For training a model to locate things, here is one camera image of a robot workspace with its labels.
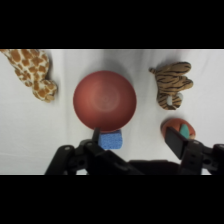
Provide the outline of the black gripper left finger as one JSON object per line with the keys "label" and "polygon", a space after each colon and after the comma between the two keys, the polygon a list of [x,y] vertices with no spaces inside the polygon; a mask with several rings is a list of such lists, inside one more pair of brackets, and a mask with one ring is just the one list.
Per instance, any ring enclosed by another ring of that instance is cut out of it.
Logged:
{"label": "black gripper left finger", "polygon": [[99,145],[99,137],[100,129],[95,128],[92,138],[82,140],[77,148],[60,146],[45,174],[76,175],[79,170],[86,170],[89,175],[142,175],[129,162],[110,150],[104,150]]}

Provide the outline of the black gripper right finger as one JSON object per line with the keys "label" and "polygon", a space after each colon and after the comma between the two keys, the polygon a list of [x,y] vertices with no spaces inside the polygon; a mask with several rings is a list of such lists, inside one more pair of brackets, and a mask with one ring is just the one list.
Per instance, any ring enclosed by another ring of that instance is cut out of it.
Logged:
{"label": "black gripper right finger", "polygon": [[165,143],[181,161],[179,175],[201,175],[203,169],[212,175],[224,175],[224,144],[210,148],[198,140],[185,138],[173,127],[166,129]]}

